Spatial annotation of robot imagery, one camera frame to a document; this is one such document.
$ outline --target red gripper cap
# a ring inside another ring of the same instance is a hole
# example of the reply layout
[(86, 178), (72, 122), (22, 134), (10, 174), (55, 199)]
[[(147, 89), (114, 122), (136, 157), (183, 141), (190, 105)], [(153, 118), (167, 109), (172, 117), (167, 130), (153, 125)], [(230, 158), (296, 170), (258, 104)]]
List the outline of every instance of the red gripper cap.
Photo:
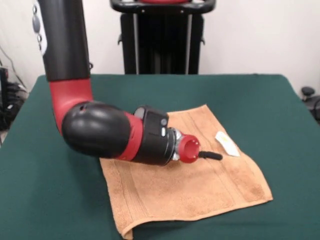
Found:
[(198, 158), (200, 149), (199, 140), (193, 135), (185, 135), (178, 146), (180, 161), (191, 164)]

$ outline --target table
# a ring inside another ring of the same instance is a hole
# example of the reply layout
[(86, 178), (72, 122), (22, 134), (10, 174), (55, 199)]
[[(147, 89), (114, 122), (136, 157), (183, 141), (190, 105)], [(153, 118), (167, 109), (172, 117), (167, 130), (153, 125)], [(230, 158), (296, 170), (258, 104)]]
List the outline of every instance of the table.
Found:
[[(320, 128), (285, 77), (93, 75), (92, 89), (129, 112), (207, 104), (273, 193), (269, 203), (195, 222), (143, 224), (136, 240), (320, 238)], [(99, 160), (64, 143), (44, 76), (0, 149), (0, 239), (121, 239)]]

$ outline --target black cable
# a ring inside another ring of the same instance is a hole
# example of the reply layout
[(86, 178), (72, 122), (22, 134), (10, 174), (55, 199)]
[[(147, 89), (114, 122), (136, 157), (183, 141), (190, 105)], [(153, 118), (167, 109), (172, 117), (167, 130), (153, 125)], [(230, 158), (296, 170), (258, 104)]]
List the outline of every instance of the black cable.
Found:
[(24, 82), (21, 80), (21, 78), (18, 76), (16, 69), (15, 69), (15, 65), (14, 65), (14, 61), (12, 61), (12, 59), (7, 55), (7, 53), (4, 51), (4, 49), (2, 48), (2, 46), (0, 45), (0, 50), (3, 53), (3, 55), (11, 62), (11, 67), (13, 70), (14, 75), (16, 76), (16, 78), (19, 80), (19, 82), (22, 84), (22, 86), (27, 89), (26, 85), (24, 84)]
[(214, 159), (214, 160), (222, 160), (223, 158), (221, 154), (213, 151), (200, 151), (198, 154), (198, 157), (202, 159)]

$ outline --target brown towel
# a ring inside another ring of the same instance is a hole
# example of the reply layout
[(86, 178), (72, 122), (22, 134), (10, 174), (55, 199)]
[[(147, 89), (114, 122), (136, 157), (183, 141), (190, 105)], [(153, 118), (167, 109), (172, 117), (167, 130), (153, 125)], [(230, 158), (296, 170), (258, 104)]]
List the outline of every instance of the brown towel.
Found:
[(240, 157), (227, 155), (215, 140), (218, 131), (226, 131), (206, 105), (169, 113), (169, 126), (196, 135), (202, 150), (221, 153), (223, 160), (150, 166), (101, 159), (115, 225), (124, 239), (133, 239), (133, 228), (146, 222), (196, 221), (273, 199), (256, 163), (239, 148)]

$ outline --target green table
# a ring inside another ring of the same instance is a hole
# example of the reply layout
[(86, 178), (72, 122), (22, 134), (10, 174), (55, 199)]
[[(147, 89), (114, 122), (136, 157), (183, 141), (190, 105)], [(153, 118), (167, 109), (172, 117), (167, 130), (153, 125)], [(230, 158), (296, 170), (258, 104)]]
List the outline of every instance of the green table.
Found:
[[(195, 222), (152, 222), (137, 240), (320, 239), (320, 127), (280, 75), (93, 75), (95, 99), (133, 112), (207, 104), (260, 166), (274, 200)], [(0, 149), (1, 240), (119, 240), (99, 160), (60, 137), (40, 77)]]

